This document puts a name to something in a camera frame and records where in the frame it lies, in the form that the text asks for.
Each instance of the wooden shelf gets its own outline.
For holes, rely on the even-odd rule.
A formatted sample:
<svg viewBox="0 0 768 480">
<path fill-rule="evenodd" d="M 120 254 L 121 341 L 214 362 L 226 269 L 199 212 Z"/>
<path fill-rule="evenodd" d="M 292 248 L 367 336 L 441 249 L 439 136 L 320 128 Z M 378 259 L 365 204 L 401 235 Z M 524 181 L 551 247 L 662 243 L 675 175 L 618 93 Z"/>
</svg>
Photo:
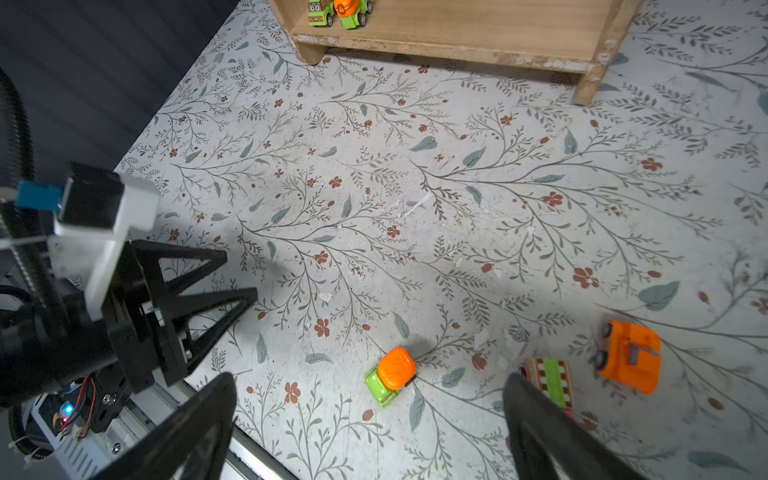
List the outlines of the wooden shelf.
<svg viewBox="0 0 768 480">
<path fill-rule="evenodd" d="M 373 0 L 353 30 L 309 25 L 303 0 L 270 3 L 308 63 L 342 47 L 569 71 L 586 74 L 574 101 L 589 103 L 641 0 Z"/>
</svg>

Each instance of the toy truck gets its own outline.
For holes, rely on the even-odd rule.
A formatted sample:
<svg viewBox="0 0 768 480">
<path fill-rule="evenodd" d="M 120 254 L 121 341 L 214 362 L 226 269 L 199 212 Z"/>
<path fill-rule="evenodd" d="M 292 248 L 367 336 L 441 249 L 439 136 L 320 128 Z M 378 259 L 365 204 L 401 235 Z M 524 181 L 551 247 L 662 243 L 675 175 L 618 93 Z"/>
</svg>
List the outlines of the toy truck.
<svg viewBox="0 0 768 480">
<path fill-rule="evenodd" d="M 333 25 L 333 4 L 326 0 L 310 0 L 310 25 L 329 27 Z"/>
<path fill-rule="evenodd" d="M 416 362 L 406 349 L 397 347 L 366 374 L 366 385 L 379 405 L 385 408 L 415 374 Z"/>
<path fill-rule="evenodd" d="M 598 372 L 646 395 L 652 393 L 661 372 L 659 336 L 642 325 L 618 320 L 605 323 L 601 333 L 608 339 L 608 347 L 594 357 Z"/>
<path fill-rule="evenodd" d="M 333 7 L 347 30 L 366 26 L 366 13 L 373 11 L 371 0 L 334 0 Z"/>
<path fill-rule="evenodd" d="M 571 368 L 568 362 L 552 358 L 528 359 L 520 367 L 523 375 L 534 387 L 572 417 L 574 394 L 571 387 Z"/>
</svg>

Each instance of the floral patterned floor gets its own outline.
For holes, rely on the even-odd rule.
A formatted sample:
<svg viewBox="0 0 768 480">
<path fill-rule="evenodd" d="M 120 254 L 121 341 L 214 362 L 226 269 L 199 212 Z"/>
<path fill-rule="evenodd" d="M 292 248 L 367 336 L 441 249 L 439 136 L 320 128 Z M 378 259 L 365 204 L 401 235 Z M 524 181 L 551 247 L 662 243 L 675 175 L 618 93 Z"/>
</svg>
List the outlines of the floral patterned floor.
<svg viewBox="0 0 768 480">
<path fill-rule="evenodd" d="M 235 373 L 239 425 L 302 480 L 515 478 L 500 388 L 555 356 L 644 475 L 760 475 L 767 28 L 762 0 L 645 2 L 582 108 L 569 74 L 302 65 L 243 0 L 118 167 L 162 191 L 150 238 L 228 252 L 199 288 L 260 289 L 190 381 Z M 611 317 L 662 337 L 653 395 L 594 374 Z M 382 410 L 362 378 L 396 346 L 417 378 Z"/>
</svg>

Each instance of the black panel wall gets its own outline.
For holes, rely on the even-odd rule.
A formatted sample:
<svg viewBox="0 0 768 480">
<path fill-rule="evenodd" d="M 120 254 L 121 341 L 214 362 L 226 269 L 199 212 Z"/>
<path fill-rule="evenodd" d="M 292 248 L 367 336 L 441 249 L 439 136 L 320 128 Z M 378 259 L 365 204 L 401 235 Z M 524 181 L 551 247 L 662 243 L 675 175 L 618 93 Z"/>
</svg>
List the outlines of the black panel wall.
<svg viewBox="0 0 768 480">
<path fill-rule="evenodd" d="M 0 65 L 25 103 L 38 179 L 61 181 L 70 161 L 114 168 L 236 4 L 0 0 Z"/>
</svg>

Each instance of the green leaf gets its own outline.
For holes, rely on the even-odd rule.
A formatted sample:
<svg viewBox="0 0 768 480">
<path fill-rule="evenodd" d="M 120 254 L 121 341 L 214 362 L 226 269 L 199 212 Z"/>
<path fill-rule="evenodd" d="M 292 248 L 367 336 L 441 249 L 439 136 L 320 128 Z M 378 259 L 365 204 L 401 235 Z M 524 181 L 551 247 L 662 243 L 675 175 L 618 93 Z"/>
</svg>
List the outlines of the green leaf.
<svg viewBox="0 0 768 480">
<path fill-rule="evenodd" d="M 306 362 L 307 363 L 317 363 L 317 362 L 330 362 L 333 363 L 331 358 L 327 356 L 325 353 L 310 353 L 306 356 Z"/>
<path fill-rule="evenodd" d="M 344 208 L 341 210 L 341 218 L 347 218 L 352 213 L 352 195 L 347 195 Z"/>
<path fill-rule="evenodd" d="M 250 143 L 243 149 L 243 151 L 240 152 L 240 158 L 247 157 L 251 148 L 253 148 L 253 140 L 251 140 Z"/>
<path fill-rule="evenodd" d="M 424 137 L 422 141 L 414 145 L 413 147 L 410 147 L 410 151 L 422 151 L 422 150 L 431 150 L 433 148 L 437 147 L 437 140 L 430 135 L 429 137 Z"/>
<path fill-rule="evenodd" d="M 699 73 L 698 71 L 687 71 L 685 72 L 685 74 L 688 75 L 689 77 L 696 78 L 698 81 L 702 81 L 705 84 L 715 85 L 716 87 L 721 87 L 721 88 L 725 88 L 728 91 L 733 91 L 730 88 L 726 87 L 725 85 L 721 84 L 718 80 L 715 80 L 709 75 Z"/>
<path fill-rule="evenodd" d="M 415 395 L 413 396 L 413 403 L 408 414 L 411 420 L 411 432 L 419 426 L 419 423 L 422 421 L 422 413 L 424 412 L 424 396 L 416 387 L 414 387 L 414 390 Z"/>
<path fill-rule="evenodd" d="M 482 200 L 482 194 L 480 193 L 480 190 L 474 188 L 472 185 L 467 186 L 467 191 L 472 194 L 472 196 L 475 198 L 475 201 L 480 204 L 480 201 Z"/>
<path fill-rule="evenodd" d="M 199 155 L 199 154 L 200 154 L 200 151 L 198 150 L 198 151 L 196 151 L 194 153 L 191 153 L 191 154 L 187 155 L 187 161 L 184 162 L 184 163 L 187 163 L 187 164 L 190 163 L 192 160 L 197 158 L 197 155 Z"/>
<path fill-rule="evenodd" d="M 611 65 L 621 65 L 623 63 L 627 63 L 629 61 L 629 57 L 624 55 L 621 52 L 618 52 L 614 56 L 614 60 L 611 62 Z"/>
<path fill-rule="evenodd" d="M 330 157 L 331 155 L 333 155 L 335 153 L 336 153 L 336 147 L 334 146 L 334 147 L 329 148 L 326 153 L 324 153 L 324 154 L 317 154 L 317 156 L 325 158 L 325 157 Z"/>
<path fill-rule="evenodd" d="M 452 389 L 458 385 L 458 382 L 464 376 L 464 367 L 456 369 L 450 373 L 446 373 L 442 376 L 442 386 L 447 389 Z"/>
<path fill-rule="evenodd" d="M 277 223 L 281 221 L 286 216 L 286 214 L 288 214 L 288 210 L 290 210 L 290 207 L 285 207 L 281 211 L 274 214 L 272 216 L 272 223 Z"/>
<path fill-rule="evenodd" d="M 261 200 L 257 201 L 255 204 L 253 204 L 250 207 L 248 207 L 248 211 L 250 211 L 250 212 L 256 211 L 257 208 L 261 207 L 261 202 L 263 202 L 263 201 L 264 201 L 263 198 Z"/>
<path fill-rule="evenodd" d="M 576 138 L 571 133 L 571 130 L 568 129 L 568 134 L 565 135 L 565 154 L 566 155 L 572 155 L 576 153 L 576 150 L 578 150 L 578 142 L 576 141 Z"/>
<path fill-rule="evenodd" d="M 266 361 L 266 343 L 264 343 L 264 337 L 259 333 L 259 339 L 256 341 L 256 356 L 259 363 Z"/>
<path fill-rule="evenodd" d="M 688 452 L 688 461 L 701 468 L 733 468 L 742 472 L 751 473 L 739 462 L 728 455 L 717 452 Z"/>
<path fill-rule="evenodd" d="M 598 87 L 598 91 L 621 91 L 621 90 L 614 87 L 613 85 L 600 84 L 600 86 Z"/>
<path fill-rule="evenodd" d="M 464 160 L 462 163 L 467 166 L 467 168 L 472 168 L 475 166 L 475 164 L 480 161 L 480 158 L 485 153 L 485 147 L 481 148 L 480 150 L 473 151 L 466 157 L 464 157 Z"/>
<path fill-rule="evenodd" d="M 761 88 L 757 97 L 757 105 L 764 114 L 768 115 L 768 88 Z"/>
<path fill-rule="evenodd" d="M 533 183 L 535 184 L 553 184 L 556 181 L 560 181 L 563 179 L 565 175 L 544 175 L 543 177 L 534 178 Z"/>
<path fill-rule="evenodd" d="M 395 326 L 397 327 L 397 330 L 400 331 L 400 336 L 407 339 L 408 335 L 411 334 L 411 329 L 408 327 L 408 323 L 406 323 L 406 321 L 397 313 L 392 312 L 392 315 L 395 316 Z"/>
<path fill-rule="evenodd" d="M 663 310 L 665 306 L 672 301 L 675 295 L 677 295 L 677 289 L 680 287 L 680 282 L 677 280 L 669 282 L 667 285 L 654 285 L 649 286 L 637 295 L 637 298 L 641 302 L 645 303 L 645 308 L 658 312 Z"/>
</svg>

